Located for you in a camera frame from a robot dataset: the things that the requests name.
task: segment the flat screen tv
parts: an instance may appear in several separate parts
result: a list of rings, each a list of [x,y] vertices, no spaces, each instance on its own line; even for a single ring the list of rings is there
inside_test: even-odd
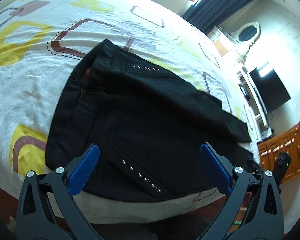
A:
[[[250,76],[257,88],[257,95],[263,101],[264,112],[267,114],[291,99],[281,79],[269,63],[255,68]]]

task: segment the dark blue curtain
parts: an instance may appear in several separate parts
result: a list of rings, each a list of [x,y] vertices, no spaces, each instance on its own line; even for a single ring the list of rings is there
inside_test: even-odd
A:
[[[182,16],[183,19],[208,34],[214,25],[222,23],[252,0],[198,0]]]

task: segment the television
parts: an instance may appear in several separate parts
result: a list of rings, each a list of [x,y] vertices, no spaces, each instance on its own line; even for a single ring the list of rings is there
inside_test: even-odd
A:
[[[257,89],[256,94],[265,114],[272,112],[291,99],[281,79],[268,62],[255,68],[249,74]]]

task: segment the wooden cabinet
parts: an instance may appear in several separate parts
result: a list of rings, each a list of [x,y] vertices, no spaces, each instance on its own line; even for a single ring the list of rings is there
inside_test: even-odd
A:
[[[300,122],[265,142],[258,145],[260,165],[272,171],[280,152],[287,152],[291,156],[291,164],[282,182],[300,176]]]

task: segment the black pants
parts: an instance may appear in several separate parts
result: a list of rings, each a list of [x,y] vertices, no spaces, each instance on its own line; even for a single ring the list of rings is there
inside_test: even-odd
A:
[[[169,70],[104,40],[77,65],[57,105],[46,164],[66,166],[90,143],[100,160],[84,190],[109,199],[156,202],[211,189],[199,156],[209,142],[248,170],[247,125]]]

